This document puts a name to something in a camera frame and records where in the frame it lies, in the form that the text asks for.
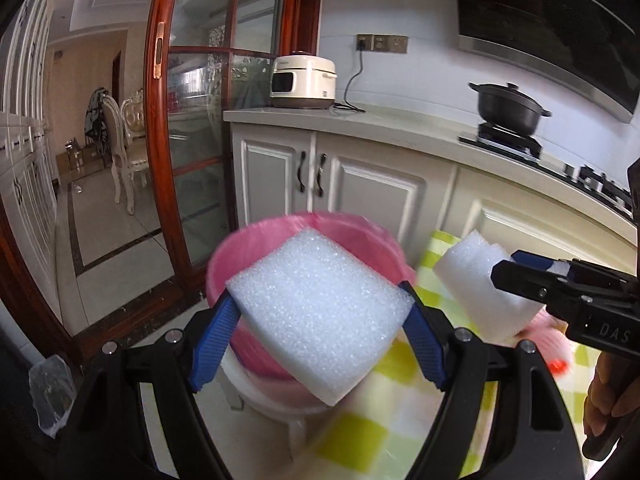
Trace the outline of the person's right hand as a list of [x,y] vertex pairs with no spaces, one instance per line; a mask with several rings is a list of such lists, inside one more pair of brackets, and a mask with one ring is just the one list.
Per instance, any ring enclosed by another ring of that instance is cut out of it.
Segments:
[[639,378],[625,389],[620,381],[631,362],[615,354],[601,352],[584,402],[582,426],[587,437],[597,437],[608,421],[624,417],[639,408]]

